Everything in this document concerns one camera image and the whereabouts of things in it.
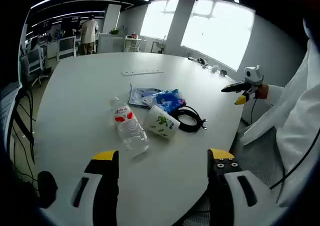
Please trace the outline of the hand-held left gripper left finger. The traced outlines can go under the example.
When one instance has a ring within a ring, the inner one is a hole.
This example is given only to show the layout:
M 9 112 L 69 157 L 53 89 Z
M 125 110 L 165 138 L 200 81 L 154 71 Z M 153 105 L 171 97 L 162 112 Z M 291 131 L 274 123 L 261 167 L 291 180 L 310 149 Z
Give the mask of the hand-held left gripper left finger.
M 118 179 L 119 152 L 100 152 L 83 172 L 56 180 L 55 200 L 42 213 L 54 226 L 115 226 Z

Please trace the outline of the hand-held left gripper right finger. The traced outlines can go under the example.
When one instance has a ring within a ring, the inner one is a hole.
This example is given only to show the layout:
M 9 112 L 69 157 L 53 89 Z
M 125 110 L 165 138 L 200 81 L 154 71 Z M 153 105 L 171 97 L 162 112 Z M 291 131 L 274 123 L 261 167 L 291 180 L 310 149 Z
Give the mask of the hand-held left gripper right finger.
M 286 211 L 269 187 L 227 151 L 208 149 L 207 177 L 212 226 L 273 226 Z

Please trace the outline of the person's right hand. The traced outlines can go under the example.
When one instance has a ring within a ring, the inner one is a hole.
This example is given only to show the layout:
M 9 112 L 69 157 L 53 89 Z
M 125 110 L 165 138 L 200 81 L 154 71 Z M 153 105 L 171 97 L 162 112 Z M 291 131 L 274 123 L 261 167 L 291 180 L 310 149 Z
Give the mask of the person's right hand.
M 261 84 L 256 91 L 256 98 L 265 100 L 268 97 L 269 85 Z

